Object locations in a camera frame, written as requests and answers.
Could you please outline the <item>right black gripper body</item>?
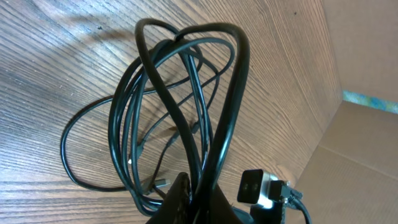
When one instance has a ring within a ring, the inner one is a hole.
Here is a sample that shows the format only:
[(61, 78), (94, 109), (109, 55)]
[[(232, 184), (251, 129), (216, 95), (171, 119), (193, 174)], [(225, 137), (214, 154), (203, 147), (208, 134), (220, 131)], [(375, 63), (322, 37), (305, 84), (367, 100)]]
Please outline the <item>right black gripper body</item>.
[(284, 203), (274, 203), (272, 208), (252, 206), (250, 212), (244, 212), (233, 207), (234, 214), (246, 224), (284, 224), (286, 206)]

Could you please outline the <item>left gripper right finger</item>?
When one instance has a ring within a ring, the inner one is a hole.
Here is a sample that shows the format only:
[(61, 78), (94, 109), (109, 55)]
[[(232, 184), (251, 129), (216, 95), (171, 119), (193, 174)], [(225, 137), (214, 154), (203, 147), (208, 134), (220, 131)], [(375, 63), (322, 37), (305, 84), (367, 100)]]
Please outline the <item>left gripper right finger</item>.
[(207, 224), (243, 224), (235, 214), (219, 185), (216, 185), (211, 195), (206, 222)]

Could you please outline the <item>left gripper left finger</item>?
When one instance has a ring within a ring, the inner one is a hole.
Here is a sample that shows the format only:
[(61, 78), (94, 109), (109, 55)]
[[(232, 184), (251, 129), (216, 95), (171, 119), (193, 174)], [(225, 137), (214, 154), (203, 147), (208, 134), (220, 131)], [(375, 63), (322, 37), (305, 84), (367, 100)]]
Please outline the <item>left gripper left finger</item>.
[(181, 172), (169, 189), (166, 198), (147, 224), (186, 224), (190, 204), (190, 179)]

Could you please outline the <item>black USB cable short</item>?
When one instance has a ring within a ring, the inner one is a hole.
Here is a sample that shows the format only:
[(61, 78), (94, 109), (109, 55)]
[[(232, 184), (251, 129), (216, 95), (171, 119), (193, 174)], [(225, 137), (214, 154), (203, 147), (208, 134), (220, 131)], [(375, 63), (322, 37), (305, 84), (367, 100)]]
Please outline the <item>black USB cable short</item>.
[[(227, 64), (222, 70), (217, 70), (215, 66), (208, 61), (202, 54), (199, 47), (204, 43), (218, 43), (229, 48), (230, 56)], [(195, 147), (187, 151), (188, 163), (192, 174), (192, 180), (199, 179), (202, 170), (208, 160), (208, 151), (214, 141), (213, 129), (211, 126), (208, 108), (211, 106), (211, 100), (205, 100), (203, 87), (213, 82), (218, 85), (220, 76), (229, 69), (234, 62), (235, 49), (233, 45), (223, 39), (206, 37), (196, 40), (170, 40), (165, 39), (159, 42), (153, 49), (149, 50), (144, 40), (138, 40), (137, 46), (140, 50), (145, 50), (148, 57), (139, 57), (133, 61), (124, 73), (116, 92), (113, 96), (102, 98), (79, 112), (68, 122), (61, 136), (60, 156), (63, 166), (69, 178), (77, 185), (86, 189), (100, 192), (120, 192), (130, 191), (137, 208), (143, 215), (152, 216), (160, 209), (163, 204), (161, 200), (155, 200), (146, 197), (146, 190), (141, 186), (139, 173), (137, 169), (137, 160), (140, 157), (147, 138), (165, 119), (162, 116), (146, 132), (141, 140), (137, 139), (139, 116), (142, 104), (142, 97), (147, 94), (168, 93), (169, 89), (175, 88), (185, 82), (190, 82), (192, 92), (186, 96), (189, 100), (195, 99), (197, 107), (198, 121), (191, 128), (176, 130), (175, 134), (169, 139), (168, 145), (172, 145), (177, 138), (193, 136), (197, 131), (201, 135), (200, 152)], [(149, 74), (146, 65), (156, 69), (173, 55), (178, 54), (184, 67), (188, 72), (188, 77), (170, 85), (165, 85), (162, 80), (153, 82), (153, 88), (146, 89), (145, 85), (149, 81)], [(101, 106), (105, 103), (111, 103), (108, 121), (108, 143), (111, 157), (123, 186), (121, 187), (99, 187), (88, 184), (76, 178), (72, 172), (67, 160), (67, 137), (73, 125), (87, 112)]]

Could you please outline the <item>black USB cable long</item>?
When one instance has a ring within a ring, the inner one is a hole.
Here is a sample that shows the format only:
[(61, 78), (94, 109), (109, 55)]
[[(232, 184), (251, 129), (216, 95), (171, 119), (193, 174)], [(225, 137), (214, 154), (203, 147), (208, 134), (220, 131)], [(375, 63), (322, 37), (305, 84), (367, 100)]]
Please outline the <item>black USB cable long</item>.
[(237, 58), (233, 69), (231, 81), (229, 83), (228, 92), (221, 112), (218, 127), (215, 133), (215, 140), (211, 144), (210, 153), (205, 164), (203, 172), (196, 165), (198, 160), (196, 144), (189, 130), (188, 123), (183, 117), (182, 112), (177, 106), (172, 95), (166, 89), (159, 73), (157, 72), (149, 51), (146, 47), (145, 37), (143, 33), (144, 26), (157, 25), (168, 26), (167, 23), (156, 19), (141, 19), (136, 24), (135, 35), (139, 50), (139, 56), (150, 81), (155, 87), (160, 99), (169, 111), (174, 123), (181, 134), (182, 142), (187, 150), (188, 164), (190, 166), (191, 178), (195, 194), (188, 209), (188, 222), (201, 222), (205, 219), (205, 214), (209, 210), (210, 197), (216, 187), (218, 177), (220, 176), (222, 166), (229, 144), (233, 137), (234, 127), (239, 113), (239, 108), (243, 98), (246, 80), (248, 77), (249, 61), (250, 61), (250, 45), (249, 40), (244, 31), (229, 23), (209, 23), (199, 26), (187, 27), (177, 33), (176, 38), (181, 39), (187, 34), (194, 32), (225, 32), (232, 35), (237, 43)]

